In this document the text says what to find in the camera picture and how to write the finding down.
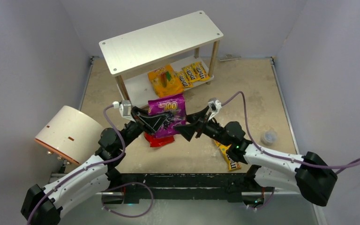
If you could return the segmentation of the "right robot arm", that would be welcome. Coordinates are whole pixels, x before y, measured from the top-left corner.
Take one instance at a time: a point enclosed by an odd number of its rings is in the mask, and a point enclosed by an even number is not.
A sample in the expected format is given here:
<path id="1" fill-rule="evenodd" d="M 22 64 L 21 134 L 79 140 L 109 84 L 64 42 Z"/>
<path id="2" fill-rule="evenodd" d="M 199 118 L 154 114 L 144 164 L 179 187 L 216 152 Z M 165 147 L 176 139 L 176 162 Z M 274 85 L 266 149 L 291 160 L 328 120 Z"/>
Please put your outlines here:
<path id="1" fill-rule="evenodd" d="M 227 155 L 235 162 L 249 164 L 253 179 L 261 187 L 276 187 L 300 193 L 309 202 L 326 206 L 338 180 L 335 172 L 316 153 L 287 154 L 267 149 L 245 138 L 237 121 L 221 126 L 209 119 L 206 107 L 187 116 L 187 124 L 174 129 L 186 140 L 202 134 L 228 147 Z"/>

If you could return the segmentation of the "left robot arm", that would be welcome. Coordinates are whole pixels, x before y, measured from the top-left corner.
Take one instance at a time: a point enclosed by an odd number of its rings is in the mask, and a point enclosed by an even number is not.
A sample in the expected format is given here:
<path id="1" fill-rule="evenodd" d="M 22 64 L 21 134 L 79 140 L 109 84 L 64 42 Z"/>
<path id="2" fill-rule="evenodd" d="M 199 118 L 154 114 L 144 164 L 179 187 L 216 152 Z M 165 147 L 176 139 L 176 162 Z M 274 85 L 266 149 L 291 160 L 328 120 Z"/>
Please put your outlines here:
<path id="1" fill-rule="evenodd" d="M 128 123 L 122 130 L 103 128 L 83 112 L 63 106 L 35 136 L 50 153 L 76 165 L 62 178 L 43 187 L 30 187 L 21 214 L 29 225 L 56 225 L 75 206 L 109 188 L 112 173 L 125 156 L 127 146 L 142 133 L 154 134 L 171 116 L 149 115 L 146 110 L 114 102 Z"/>

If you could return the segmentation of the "purple grape gummy bag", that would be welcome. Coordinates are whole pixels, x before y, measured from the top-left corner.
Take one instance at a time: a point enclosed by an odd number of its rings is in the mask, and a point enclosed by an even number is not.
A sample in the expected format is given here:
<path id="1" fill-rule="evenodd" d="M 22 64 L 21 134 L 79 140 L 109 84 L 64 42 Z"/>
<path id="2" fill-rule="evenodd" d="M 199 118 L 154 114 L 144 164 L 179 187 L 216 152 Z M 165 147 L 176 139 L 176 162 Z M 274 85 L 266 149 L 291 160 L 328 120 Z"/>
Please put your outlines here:
<path id="1" fill-rule="evenodd" d="M 175 126 L 186 124 L 186 102 L 183 93 L 149 100 L 149 115 L 167 115 L 163 124 L 154 134 L 156 138 L 164 138 L 179 134 Z"/>

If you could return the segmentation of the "orange mango gummy bag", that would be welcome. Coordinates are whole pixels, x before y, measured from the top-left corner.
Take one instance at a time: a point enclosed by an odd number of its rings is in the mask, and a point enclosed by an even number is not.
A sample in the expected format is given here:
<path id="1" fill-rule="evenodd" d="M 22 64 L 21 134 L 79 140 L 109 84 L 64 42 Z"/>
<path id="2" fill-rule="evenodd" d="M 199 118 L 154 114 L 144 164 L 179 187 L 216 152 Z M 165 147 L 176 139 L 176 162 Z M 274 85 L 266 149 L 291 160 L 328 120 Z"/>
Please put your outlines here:
<path id="1" fill-rule="evenodd" d="M 184 91 L 183 85 L 170 64 L 147 73 L 154 92 L 159 98 Z"/>

